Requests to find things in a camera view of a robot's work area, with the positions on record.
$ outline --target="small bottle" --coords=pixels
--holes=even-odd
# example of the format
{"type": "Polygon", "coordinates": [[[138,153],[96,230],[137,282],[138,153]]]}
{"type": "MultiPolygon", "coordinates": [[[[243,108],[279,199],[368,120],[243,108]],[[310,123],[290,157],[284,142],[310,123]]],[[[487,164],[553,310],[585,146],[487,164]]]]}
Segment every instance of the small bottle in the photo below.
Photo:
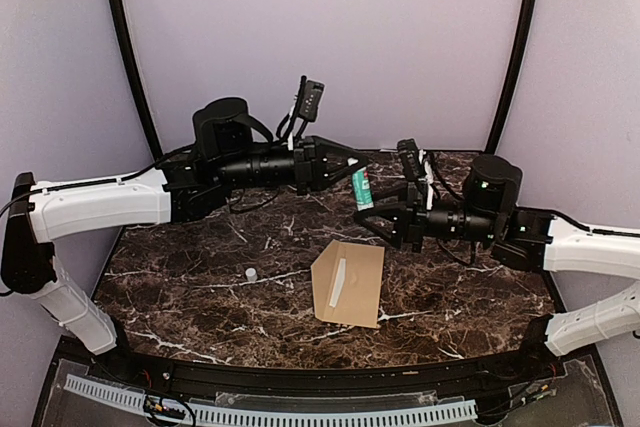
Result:
{"type": "MultiPolygon", "coordinates": [[[[356,159],[349,159],[349,165],[357,164],[356,159]]],[[[371,188],[369,187],[369,174],[367,168],[363,167],[351,176],[353,183],[353,191],[356,195],[356,204],[358,210],[370,209],[373,207],[373,197],[371,196],[371,188]]]]}
{"type": "Polygon", "coordinates": [[[249,282],[255,282],[256,280],[258,280],[258,272],[256,272],[256,269],[254,269],[253,267],[248,268],[244,275],[247,276],[247,281],[249,282]]]}

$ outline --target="black joint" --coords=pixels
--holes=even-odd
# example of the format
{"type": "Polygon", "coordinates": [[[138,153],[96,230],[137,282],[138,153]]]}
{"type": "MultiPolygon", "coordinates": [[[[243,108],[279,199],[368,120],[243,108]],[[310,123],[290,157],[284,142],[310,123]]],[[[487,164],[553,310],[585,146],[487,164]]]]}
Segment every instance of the black joint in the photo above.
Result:
{"type": "MultiPolygon", "coordinates": [[[[34,183],[31,172],[18,175],[12,198],[28,193],[34,183]]],[[[53,244],[37,242],[29,217],[31,210],[28,197],[15,202],[9,209],[4,235],[0,276],[9,289],[19,294],[34,294],[57,280],[53,244]]]]}
{"type": "Polygon", "coordinates": [[[537,317],[529,322],[524,338],[518,349],[523,368],[540,370],[540,365],[547,365],[557,357],[547,348],[547,326],[553,316],[551,314],[537,317]]]}

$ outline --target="green and white tube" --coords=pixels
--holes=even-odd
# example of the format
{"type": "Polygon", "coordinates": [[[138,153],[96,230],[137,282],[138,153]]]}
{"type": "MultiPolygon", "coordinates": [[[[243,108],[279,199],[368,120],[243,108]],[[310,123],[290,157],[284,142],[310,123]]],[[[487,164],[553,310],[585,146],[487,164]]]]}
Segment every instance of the green and white tube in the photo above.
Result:
{"type": "MultiPolygon", "coordinates": [[[[349,165],[358,163],[356,159],[349,159],[349,165]]],[[[351,176],[353,191],[356,196],[356,204],[358,210],[370,209],[373,207],[373,197],[371,196],[371,188],[369,187],[369,174],[367,168],[363,167],[351,176]]]]}

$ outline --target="brown marble surface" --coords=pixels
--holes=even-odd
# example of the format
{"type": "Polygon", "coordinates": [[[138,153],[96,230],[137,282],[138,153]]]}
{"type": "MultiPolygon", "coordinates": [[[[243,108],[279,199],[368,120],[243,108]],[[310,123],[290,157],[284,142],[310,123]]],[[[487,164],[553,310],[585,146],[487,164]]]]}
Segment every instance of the brown marble surface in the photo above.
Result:
{"type": "MultiPolygon", "coordinates": [[[[458,188],[474,154],[443,153],[458,188]]],[[[398,158],[372,155],[372,188],[402,177],[398,158]]],[[[271,193],[247,193],[244,205],[271,193]]],[[[542,279],[480,251],[465,268],[432,240],[421,254],[386,248],[379,328],[339,326],[313,314],[310,266],[333,239],[384,245],[351,220],[348,180],[298,197],[291,188],[257,211],[227,208],[183,225],[128,228],[96,301],[120,319],[139,352],[248,367],[411,365],[516,349],[533,317],[553,307],[542,279]],[[247,283],[254,267],[259,281],[247,283]]],[[[468,245],[448,244],[463,258],[468,245]]]]}

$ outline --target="black frame pole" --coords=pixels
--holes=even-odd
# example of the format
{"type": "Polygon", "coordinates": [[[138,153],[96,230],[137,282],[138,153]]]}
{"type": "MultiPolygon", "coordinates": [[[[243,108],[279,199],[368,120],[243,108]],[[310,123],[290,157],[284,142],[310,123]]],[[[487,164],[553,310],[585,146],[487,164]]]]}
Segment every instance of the black frame pole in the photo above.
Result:
{"type": "Polygon", "coordinates": [[[160,145],[158,132],[153,124],[149,104],[147,103],[147,98],[142,87],[140,72],[138,71],[138,64],[133,53],[133,45],[131,43],[127,18],[124,12],[124,4],[122,3],[122,0],[109,0],[109,5],[111,6],[111,16],[113,17],[116,37],[118,38],[118,44],[120,45],[122,63],[124,64],[124,69],[127,73],[127,79],[129,79],[129,87],[131,88],[133,101],[136,105],[136,110],[138,111],[138,117],[140,118],[140,123],[142,124],[142,129],[147,139],[151,155],[153,155],[155,160],[158,160],[163,154],[162,146],[160,145]]]}
{"type": "Polygon", "coordinates": [[[529,37],[529,28],[531,27],[531,18],[533,17],[533,7],[535,3],[536,0],[522,0],[522,4],[520,5],[520,16],[518,18],[518,26],[516,27],[516,35],[513,41],[509,66],[507,67],[507,74],[504,79],[504,85],[502,86],[502,93],[500,94],[500,101],[498,102],[498,108],[496,109],[496,114],[493,119],[489,139],[484,148],[487,154],[496,153],[502,132],[504,131],[504,126],[507,122],[509,108],[511,107],[513,94],[516,90],[524,51],[527,46],[527,38],[529,37]]]}

